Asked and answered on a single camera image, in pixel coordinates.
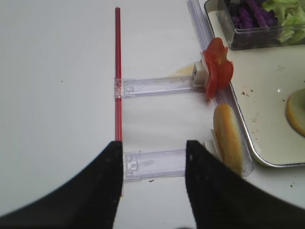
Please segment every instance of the white tray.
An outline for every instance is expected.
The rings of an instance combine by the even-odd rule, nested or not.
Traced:
[[[215,37],[227,45],[217,11],[207,11]],[[234,63],[232,86],[254,157],[273,167],[304,166],[305,138],[290,126],[285,108],[289,95],[305,88],[305,46],[229,50],[228,59]]]

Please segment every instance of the tray rim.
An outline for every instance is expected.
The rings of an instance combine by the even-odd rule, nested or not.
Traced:
[[[212,11],[217,11],[217,2],[218,2],[217,0],[207,0],[204,3],[204,11],[206,13],[206,17],[207,17],[208,23],[210,25],[210,29],[211,29],[213,37],[215,37],[215,33],[214,33],[213,26],[212,26],[212,23],[211,23],[211,20],[210,20],[210,17],[209,17],[209,13],[212,12]],[[269,166],[269,167],[277,167],[277,168],[305,166],[305,162],[292,163],[292,164],[280,164],[280,165],[279,164],[274,164],[274,163],[271,163],[271,162],[265,160],[264,158],[262,158],[257,153],[257,151],[256,151],[256,149],[254,147],[254,144],[252,142],[252,139],[250,137],[249,130],[248,130],[247,125],[245,123],[242,110],[241,110],[241,108],[240,108],[240,106],[238,104],[237,97],[236,97],[236,94],[235,94],[234,87],[233,87],[232,83],[230,83],[230,87],[229,88],[230,88],[230,91],[231,91],[232,96],[233,96],[234,105],[236,106],[237,111],[238,111],[238,117],[239,117],[239,119],[240,119],[240,121],[242,123],[242,131],[244,132],[243,134],[246,137],[246,142],[247,142],[248,148],[249,148],[251,154],[256,159],[256,161],[259,162],[262,165]]]

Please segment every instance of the clear plastic container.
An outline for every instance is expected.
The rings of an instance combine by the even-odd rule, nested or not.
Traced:
[[[239,4],[240,0],[234,0],[232,2]],[[299,40],[305,33],[305,24],[237,29],[234,26],[232,17],[224,0],[218,0],[217,13],[228,45],[233,50],[305,44],[305,37]],[[284,31],[294,33],[294,35],[287,41],[280,42],[279,36]]]

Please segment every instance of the bread bun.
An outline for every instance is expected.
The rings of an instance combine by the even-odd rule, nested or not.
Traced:
[[[242,175],[243,150],[237,119],[228,104],[220,104],[214,111],[214,131],[224,164],[237,175]]]
[[[305,89],[295,91],[289,96],[286,115],[291,126],[305,136]]]

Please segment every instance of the red tomato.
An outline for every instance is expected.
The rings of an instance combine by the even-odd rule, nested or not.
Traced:
[[[228,48],[221,38],[214,38],[203,52],[210,75],[206,86],[206,98],[213,99],[217,89],[226,88],[233,77],[233,63],[227,60]]]

